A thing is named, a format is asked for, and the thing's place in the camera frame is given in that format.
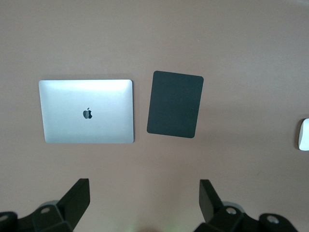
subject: apple logo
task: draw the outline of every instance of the apple logo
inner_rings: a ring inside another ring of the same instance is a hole
[[[84,118],[86,118],[86,119],[92,118],[91,110],[89,110],[89,108],[87,110],[84,110],[83,115],[84,115]]]

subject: dark gray mouse pad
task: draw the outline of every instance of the dark gray mouse pad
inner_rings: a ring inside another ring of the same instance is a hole
[[[193,138],[204,79],[155,71],[147,132]]]

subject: silver screw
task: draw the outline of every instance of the silver screw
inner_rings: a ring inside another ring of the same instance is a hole
[[[41,214],[45,214],[45,213],[48,213],[50,211],[50,208],[44,208],[41,210]]]
[[[8,219],[9,217],[7,215],[3,215],[2,217],[0,217],[0,221],[5,221],[6,219]]]
[[[272,216],[272,215],[268,215],[268,216],[267,216],[267,220],[268,220],[270,223],[274,223],[274,224],[278,224],[278,223],[279,223],[278,218],[276,218],[275,216]]]
[[[232,207],[228,207],[226,211],[231,215],[235,215],[237,213],[236,210]]]

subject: black mouse pad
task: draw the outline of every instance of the black mouse pad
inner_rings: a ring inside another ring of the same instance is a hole
[[[155,71],[147,132],[193,138],[204,79]]]

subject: laptop lid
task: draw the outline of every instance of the laptop lid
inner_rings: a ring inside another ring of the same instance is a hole
[[[131,80],[41,80],[47,143],[132,143]]]

